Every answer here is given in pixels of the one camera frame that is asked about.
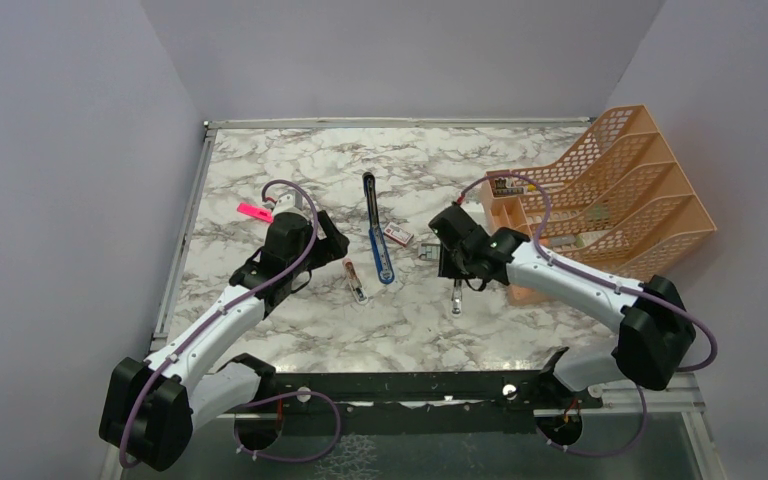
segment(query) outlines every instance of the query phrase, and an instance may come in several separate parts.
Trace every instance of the small white box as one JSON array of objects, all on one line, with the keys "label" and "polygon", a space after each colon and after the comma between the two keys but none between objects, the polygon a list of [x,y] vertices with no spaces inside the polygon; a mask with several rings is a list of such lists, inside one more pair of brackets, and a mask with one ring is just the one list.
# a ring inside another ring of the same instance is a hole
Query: small white box
[{"label": "small white box", "polygon": [[403,247],[407,247],[411,238],[413,238],[412,233],[406,232],[402,227],[393,222],[388,223],[387,226],[384,227],[384,235]]}]

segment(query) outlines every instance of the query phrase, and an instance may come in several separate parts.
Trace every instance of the glass panel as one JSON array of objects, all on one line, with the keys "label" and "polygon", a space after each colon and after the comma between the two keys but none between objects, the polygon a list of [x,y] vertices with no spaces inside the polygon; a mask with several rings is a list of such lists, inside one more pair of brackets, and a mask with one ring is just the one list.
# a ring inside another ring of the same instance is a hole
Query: glass panel
[{"label": "glass panel", "polygon": [[[634,435],[639,415],[591,415],[577,448],[608,450]],[[538,435],[503,433],[347,436],[325,458],[304,465],[237,455],[230,419],[199,430],[187,451],[169,470],[145,466],[126,472],[127,480],[152,479],[699,479],[698,468],[680,414],[653,414],[641,443],[631,452],[607,459],[564,455]],[[327,438],[281,438],[269,453],[309,455]]]}]

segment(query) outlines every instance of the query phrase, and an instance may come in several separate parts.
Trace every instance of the mesh desk organizer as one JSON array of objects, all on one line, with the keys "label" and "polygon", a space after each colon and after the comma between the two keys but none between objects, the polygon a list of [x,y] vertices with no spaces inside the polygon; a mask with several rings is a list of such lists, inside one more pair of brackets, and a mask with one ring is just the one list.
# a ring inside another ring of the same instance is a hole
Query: mesh desk organizer
[{"label": "mesh desk organizer", "polygon": [[[573,237],[552,250],[610,273],[649,280],[716,231],[652,116],[642,105],[603,113],[561,158],[544,167],[493,170],[525,175],[547,188],[552,216],[543,237]],[[529,236],[545,205],[518,179],[481,186],[489,229]],[[511,305],[550,298],[508,287]]]}]

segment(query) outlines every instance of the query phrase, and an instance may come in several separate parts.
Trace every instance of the white wall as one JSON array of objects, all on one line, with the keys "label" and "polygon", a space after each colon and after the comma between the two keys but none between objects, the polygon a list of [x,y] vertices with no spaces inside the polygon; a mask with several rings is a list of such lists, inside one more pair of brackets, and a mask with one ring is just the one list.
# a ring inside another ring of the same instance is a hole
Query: white wall
[{"label": "white wall", "polygon": [[143,0],[202,115],[598,115],[663,0]]},{"label": "white wall", "polygon": [[136,0],[0,1],[0,479],[97,477],[200,121]]},{"label": "white wall", "polygon": [[727,473],[768,478],[768,2],[667,0],[609,101],[631,103],[720,228],[674,277],[722,346],[699,379]]}]

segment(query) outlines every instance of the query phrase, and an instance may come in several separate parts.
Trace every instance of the white marble table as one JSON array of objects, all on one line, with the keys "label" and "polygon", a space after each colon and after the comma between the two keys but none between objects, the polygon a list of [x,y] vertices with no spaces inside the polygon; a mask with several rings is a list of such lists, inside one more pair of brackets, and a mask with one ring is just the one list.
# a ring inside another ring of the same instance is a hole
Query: white marble table
[{"label": "white marble table", "polygon": [[[198,207],[170,335],[213,303],[231,273],[263,242],[266,224],[237,213],[259,203],[261,186],[300,183],[351,241],[349,256],[372,297],[364,306],[346,287],[342,265],[314,272],[310,285],[240,338],[218,364],[243,352],[285,372],[398,372],[540,368],[561,345],[610,335],[559,303],[511,307],[504,289],[464,291],[453,317],[451,281],[417,258],[431,241],[428,221],[486,170],[556,160],[583,127],[328,128],[220,130]],[[367,237],[361,175],[376,176],[382,224],[416,236],[389,242],[397,279],[377,280]]]}]

